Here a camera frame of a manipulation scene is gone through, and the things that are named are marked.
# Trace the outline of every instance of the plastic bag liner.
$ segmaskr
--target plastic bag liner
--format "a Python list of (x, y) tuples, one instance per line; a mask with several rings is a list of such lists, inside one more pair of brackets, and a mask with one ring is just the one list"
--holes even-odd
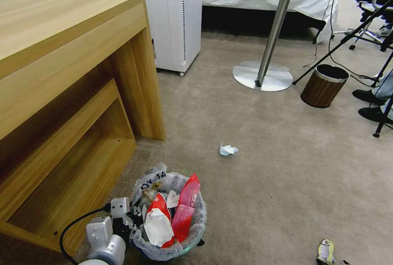
[[(136, 202), (141, 197), (142, 189), (150, 188), (154, 184), (160, 185), (160, 191), (169, 193), (173, 190), (179, 194), (188, 180), (189, 177), (179, 173), (167, 173), (167, 166), (164, 163), (158, 163), (152, 170), (146, 172), (136, 181), (131, 195), (132, 202)], [(192, 216), (190, 231), (188, 237), (182, 243), (176, 240), (176, 242), (168, 248), (159, 248), (145, 241), (139, 229), (136, 229), (136, 231), (131, 234), (130, 241), (132, 241), (149, 259), (167, 261), (187, 253), (199, 243), (206, 228), (206, 219), (206, 203), (202, 198), (201, 192), (199, 192), (195, 202), (195, 214)]]

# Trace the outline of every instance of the black shoe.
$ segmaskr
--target black shoe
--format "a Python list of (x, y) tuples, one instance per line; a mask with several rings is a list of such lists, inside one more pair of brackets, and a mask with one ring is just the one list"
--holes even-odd
[(386, 102), (383, 99), (379, 99), (379, 98), (375, 97), (375, 95), (371, 92), (371, 90), (365, 91), (365, 90), (357, 89), (354, 92), (352, 92), (352, 95), (354, 97), (356, 97), (357, 99), (360, 99), (360, 100), (363, 100), (366, 102), (375, 103), (376, 105), (379, 105), (379, 106), (383, 106)]
[[(374, 121), (374, 122), (380, 122), (382, 121), (384, 114), (381, 111), (381, 108), (361, 108), (358, 111), (359, 115), (361, 115), (363, 118), (366, 118), (368, 120)], [(386, 118), (385, 123), (388, 124), (393, 124), (393, 120)]]

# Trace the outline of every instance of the floor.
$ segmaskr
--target floor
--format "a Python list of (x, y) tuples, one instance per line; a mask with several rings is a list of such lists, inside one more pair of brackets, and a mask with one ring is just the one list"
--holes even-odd
[[(339, 3), (335, 29), (357, 26), (355, 3)], [(300, 76), (314, 59), (312, 37), (282, 35), (272, 61)], [(358, 115), (368, 104), (351, 95), (365, 88), (354, 79), (327, 109), (301, 101), (308, 77), (281, 92), (258, 92), (236, 82), (233, 66), (260, 59), (266, 40), (204, 32), (201, 52), (185, 77), (158, 74), (167, 141), (139, 139), (111, 196), (129, 195), (136, 178), (160, 161), (169, 171), (199, 176), (208, 207), (206, 244), (170, 265), (315, 264), (323, 238), (334, 241), (337, 264), (391, 263), (392, 130), (372, 136), (377, 125)], [(359, 74), (376, 74), (388, 57), (369, 43), (359, 42), (354, 51), (348, 47), (334, 57)], [(318, 57), (326, 51), (327, 43), (320, 44)], [(220, 143), (239, 152), (222, 157)], [(79, 260), (87, 249), (81, 246)], [(31, 247), (6, 251), (7, 264), (68, 264)], [(134, 249), (126, 254), (125, 264), (148, 263)]]

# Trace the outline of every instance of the table top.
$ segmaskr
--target table top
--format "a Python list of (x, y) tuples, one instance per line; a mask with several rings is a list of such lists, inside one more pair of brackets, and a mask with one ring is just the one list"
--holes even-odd
[[(5, 58), (129, 1), (0, 0), (0, 76)], [(94, 25), (78, 29), (86, 32), (92, 28)]]

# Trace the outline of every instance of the red snack bag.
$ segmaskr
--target red snack bag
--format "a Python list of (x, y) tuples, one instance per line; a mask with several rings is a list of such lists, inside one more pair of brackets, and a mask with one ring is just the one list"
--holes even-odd
[(146, 221), (144, 223), (147, 237), (151, 244), (166, 248), (175, 242), (171, 227), (171, 214), (167, 208), (167, 202), (161, 193), (157, 193), (154, 201), (150, 204)]
[(191, 218), (194, 215), (195, 209), (185, 205), (179, 205), (176, 214), (173, 217), (172, 229), (175, 238), (181, 243), (188, 236), (190, 230)]
[(181, 243), (190, 230), (191, 218), (195, 212), (194, 206), (201, 183), (195, 174), (192, 174), (180, 192), (179, 206), (172, 221), (175, 238)]
[(201, 183), (199, 182), (198, 176), (192, 174), (180, 192), (179, 205), (183, 204), (193, 208), (200, 189)]

